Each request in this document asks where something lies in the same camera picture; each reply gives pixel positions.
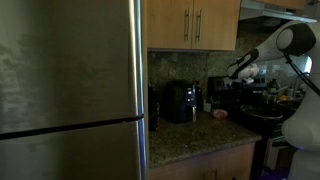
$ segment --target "pan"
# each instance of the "pan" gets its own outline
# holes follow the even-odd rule
[[[280,120],[283,116],[278,110],[261,105],[243,105],[240,109],[249,116],[263,120]]]

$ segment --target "kitchen counter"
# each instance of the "kitchen counter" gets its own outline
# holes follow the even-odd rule
[[[261,140],[259,134],[227,119],[201,112],[196,122],[160,120],[149,132],[150,168]]]

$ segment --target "wall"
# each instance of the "wall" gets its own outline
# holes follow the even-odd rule
[[[206,94],[209,76],[225,76],[227,67],[239,56],[266,40],[278,26],[266,26],[270,19],[266,17],[239,21],[236,49],[234,51],[203,51],[203,52],[159,52],[149,51],[148,73],[149,83],[155,85],[158,96],[162,99],[165,84],[170,80],[186,80],[190,83],[200,81],[203,96]],[[306,57],[293,60],[300,69],[304,70]],[[258,63],[260,67],[266,65],[266,79],[269,82],[277,78],[280,85],[293,84],[296,74],[285,59]]]

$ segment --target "cabinet door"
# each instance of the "cabinet door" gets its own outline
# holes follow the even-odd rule
[[[303,9],[305,0],[256,0],[264,3],[275,4],[292,9]]]
[[[193,0],[147,0],[148,48],[191,48]]]
[[[240,0],[194,0],[192,49],[234,50]]]
[[[183,180],[209,180],[208,161],[190,164],[177,170],[177,178]]]
[[[149,180],[177,180],[175,171],[167,171],[159,174],[152,174],[149,176]]]
[[[254,145],[225,151],[211,159],[210,180],[249,180]]]

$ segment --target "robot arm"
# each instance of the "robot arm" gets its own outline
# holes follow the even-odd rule
[[[276,60],[284,54],[301,56],[310,51],[315,43],[316,37],[308,24],[290,21],[258,47],[231,64],[228,67],[228,76],[234,80],[252,78],[257,75],[254,62]]]
[[[250,72],[252,63],[275,60],[283,56],[294,68],[290,56],[303,54],[312,59],[310,78],[305,82],[308,82],[307,85],[313,91],[307,89],[299,108],[283,122],[282,134],[291,145],[299,149],[292,160],[288,179],[318,180],[320,177],[320,90],[318,88],[320,87],[320,23],[306,24],[291,21],[283,25],[265,42],[231,64],[228,75],[234,80],[254,77],[255,73]]]

